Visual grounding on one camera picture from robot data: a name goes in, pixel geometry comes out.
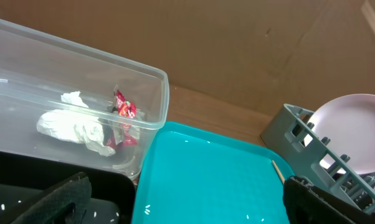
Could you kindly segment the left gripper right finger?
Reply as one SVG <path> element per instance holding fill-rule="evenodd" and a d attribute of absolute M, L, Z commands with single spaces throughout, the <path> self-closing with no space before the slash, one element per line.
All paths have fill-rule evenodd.
<path fill-rule="evenodd" d="M 297 176 L 284 181 L 283 204 L 290 224 L 375 224 L 375 215 L 364 213 Z"/>

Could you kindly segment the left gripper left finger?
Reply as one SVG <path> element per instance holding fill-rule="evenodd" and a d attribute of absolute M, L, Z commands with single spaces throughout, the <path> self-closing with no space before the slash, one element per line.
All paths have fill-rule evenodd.
<path fill-rule="evenodd" d="M 27 201 L 11 222 L 16 224 L 82 223 L 91 194 L 92 185 L 88 175 L 79 172 Z"/>

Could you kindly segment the wooden chopstick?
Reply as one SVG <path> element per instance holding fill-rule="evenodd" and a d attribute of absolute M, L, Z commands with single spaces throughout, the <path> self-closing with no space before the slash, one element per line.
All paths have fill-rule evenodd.
<path fill-rule="evenodd" d="M 275 172 L 277 173 L 277 175 L 278 175 L 281 183 L 284 184 L 285 183 L 285 178 L 284 178 L 282 172 L 280 171 L 280 169 L 278 168 L 278 165 L 275 163 L 274 160 L 272 160 L 272 165 L 273 165 L 273 168 L 275 169 Z"/>

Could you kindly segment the white napkin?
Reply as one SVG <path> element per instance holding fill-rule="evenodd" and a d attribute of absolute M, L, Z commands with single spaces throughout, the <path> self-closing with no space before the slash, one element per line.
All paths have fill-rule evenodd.
<path fill-rule="evenodd" d="M 96 116 L 56 109 L 40 116 L 36 128 L 39 133 L 61 141 L 84 144 L 101 156 L 115 154 L 114 148 L 104 145 L 103 126 Z"/>

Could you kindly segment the large white plate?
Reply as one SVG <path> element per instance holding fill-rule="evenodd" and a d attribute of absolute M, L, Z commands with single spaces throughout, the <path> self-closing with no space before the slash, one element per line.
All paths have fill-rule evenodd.
<path fill-rule="evenodd" d="M 333 99 L 310 117 L 312 131 L 331 139 L 328 149 L 350 157 L 357 174 L 375 172 L 375 95 L 352 94 Z"/>

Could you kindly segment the red foil snack wrapper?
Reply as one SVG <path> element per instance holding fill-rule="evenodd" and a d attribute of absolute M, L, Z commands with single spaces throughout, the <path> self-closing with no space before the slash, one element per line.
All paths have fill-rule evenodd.
<path fill-rule="evenodd" d="M 125 118 L 135 118 L 138 114 L 136 105 L 123 96 L 118 85 L 115 85 L 113 94 L 113 103 L 107 107 L 108 112 Z M 103 127 L 106 146 L 114 150 L 119 150 L 122 147 L 135 146 L 138 144 L 140 140 L 139 127 L 117 123 L 115 121 L 107 121 L 107 124 L 108 126 Z"/>

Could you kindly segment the grey dishwasher rack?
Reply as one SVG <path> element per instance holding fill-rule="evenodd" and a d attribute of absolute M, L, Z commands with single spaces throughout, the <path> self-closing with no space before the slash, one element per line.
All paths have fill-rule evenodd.
<path fill-rule="evenodd" d="M 313 131 L 313 123 L 305 123 L 301 116 L 309 118 L 312 111 L 299 106 L 284 104 L 264 129 L 260 137 L 265 145 L 282 157 L 294 173 L 306 178 L 315 186 L 355 208 L 356 192 L 366 192 L 373 203 L 363 212 L 375 212 L 375 190 L 369 181 L 355 173 L 346 161 L 328 148 L 331 139 L 319 138 Z"/>

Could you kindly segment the black plastic tray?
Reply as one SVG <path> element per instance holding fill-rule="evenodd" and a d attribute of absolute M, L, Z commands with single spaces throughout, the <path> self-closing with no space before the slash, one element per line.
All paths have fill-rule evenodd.
<path fill-rule="evenodd" d="M 130 223 L 136 190 L 132 181 L 122 174 L 84 166 L 0 152 L 0 194 L 33 194 L 13 208 L 0 214 L 0 223 L 12 223 L 17 211 L 49 187 L 84 172 L 92 185 L 91 198 L 113 202 L 121 211 L 118 223 Z"/>

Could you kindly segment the teal serving tray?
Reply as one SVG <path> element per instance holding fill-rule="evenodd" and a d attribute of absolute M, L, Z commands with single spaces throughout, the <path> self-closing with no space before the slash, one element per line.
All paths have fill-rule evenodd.
<path fill-rule="evenodd" d="M 273 151 L 181 123 L 157 132 L 141 171 L 133 223 L 287 223 L 291 167 Z"/>

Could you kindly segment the clear plastic bin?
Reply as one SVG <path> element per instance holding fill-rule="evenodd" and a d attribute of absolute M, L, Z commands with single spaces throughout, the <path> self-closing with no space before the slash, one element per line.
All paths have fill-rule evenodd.
<path fill-rule="evenodd" d="M 108 112 L 113 89 L 136 105 L 135 118 Z M 139 176 L 166 121 L 168 76 L 160 69 L 0 19 L 0 151 Z M 44 113 L 66 109 L 139 127 L 135 146 L 109 157 L 41 134 Z"/>

